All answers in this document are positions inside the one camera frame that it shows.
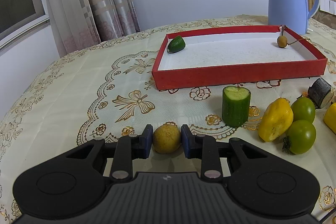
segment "cardboard tray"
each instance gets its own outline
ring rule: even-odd
[[[176,36],[186,47],[168,54]],[[279,26],[233,26],[169,33],[152,74],[158,90],[225,85],[323,75],[327,58],[303,39],[279,48]],[[290,29],[288,43],[302,39]]]

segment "table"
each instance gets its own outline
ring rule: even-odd
[[[335,207],[336,192],[336,135],[322,121],[326,108],[316,111],[316,141],[303,155],[283,153],[281,140],[262,143],[256,131],[268,104],[278,97],[294,102],[317,77],[238,84],[252,97],[249,121],[235,129],[221,120],[223,86],[158,91],[151,75],[166,33],[261,24],[267,24],[267,17],[240,15],[167,25],[73,52],[51,64],[0,124],[0,223],[10,223],[21,214],[12,196],[13,182],[21,172],[96,137],[115,142],[121,136],[141,134],[148,123],[154,129],[163,123],[178,127],[186,123],[194,134],[221,141],[239,137],[309,170],[322,190],[313,211],[320,219]],[[336,86],[336,30],[313,19],[310,27],[313,32],[306,36],[328,58],[324,78]],[[222,166],[223,174],[229,175],[225,159]],[[184,158],[181,147],[171,155],[151,151],[149,159],[133,161],[134,172],[200,172],[200,167],[200,160]]]

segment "yellow pepper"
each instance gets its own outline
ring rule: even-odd
[[[328,108],[323,121],[336,134],[336,103]]]
[[[261,120],[258,134],[265,142],[272,142],[291,126],[293,111],[284,98],[278,98],[271,103]]]

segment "tomato calyx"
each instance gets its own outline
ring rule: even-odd
[[[289,136],[283,138],[283,146],[282,150],[285,150],[287,153],[290,153],[289,149],[291,148],[291,141],[289,139]]]

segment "cucumber piece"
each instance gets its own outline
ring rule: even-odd
[[[185,48],[185,42],[183,38],[180,35],[178,35],[171,42],[169,42],[167,51],[169,54],[176,53],[182,51],[184,48]]]
[[[227,86],[223,89],[222,119],[229,127],[238,128],[249,117],[251,92],[243,87]]]

